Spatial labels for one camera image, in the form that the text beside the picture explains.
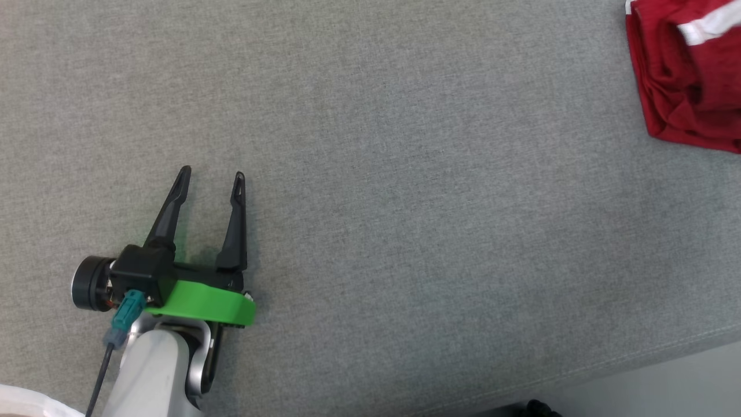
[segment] white stripe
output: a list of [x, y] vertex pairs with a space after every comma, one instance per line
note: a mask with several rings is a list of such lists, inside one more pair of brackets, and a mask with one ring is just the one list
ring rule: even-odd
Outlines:
[[701, 45], [723, 36], [732, 27], [741, 25], [741, 0], [718, 7], [701, 19], [678, 26], [687, 45]]

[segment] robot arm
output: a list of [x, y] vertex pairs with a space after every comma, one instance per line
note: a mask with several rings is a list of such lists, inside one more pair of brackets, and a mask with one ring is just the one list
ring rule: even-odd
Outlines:
[[145, 296], [104, 416], [201, 416], [197, 401], [213, 383], [225, 327], [252, 324], [255, 304], [244, 291], [242, 275], [247, 268], [245, 176], [235, 176], [232, 214], [215, 266], [174, 262], [175, 228], [189, 183], [190, 166], [185, 166], [143, 246], [128, 245], [118, 258], [87, 257], [73, 278], [72, 300], [81, 309], [117, 309], [132, 289]]

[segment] gray fabric surface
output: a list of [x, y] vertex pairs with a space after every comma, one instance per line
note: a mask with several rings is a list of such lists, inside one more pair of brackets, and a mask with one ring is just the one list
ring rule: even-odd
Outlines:
[[86, 405], [110, 315], [70, 277], [186, 163], [183, 259], [249, 181], [211, 416], [462, 413], [741, 339], [739, 157], [646, 136], [623, 10], [0, 0], [0, 383]]

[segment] teal connector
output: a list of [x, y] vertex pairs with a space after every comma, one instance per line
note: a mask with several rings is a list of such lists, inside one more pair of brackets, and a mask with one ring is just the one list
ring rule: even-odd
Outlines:
[[116, 310], [113, 320], [110, 321], [110, 329], [103, 337], [103, 345], [112, 344], [115, 350], [121, 349], [129, 334], [131, 325], [139, 318], [139, 315], [147, 306], [147, 298], [143, 292], [130, 289], [126, 292], [124, 301]]

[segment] red cloth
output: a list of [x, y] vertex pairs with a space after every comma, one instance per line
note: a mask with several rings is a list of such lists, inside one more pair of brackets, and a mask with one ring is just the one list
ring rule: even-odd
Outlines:
[[628, 0], [648, 133], [741, 153], [741, 0]]

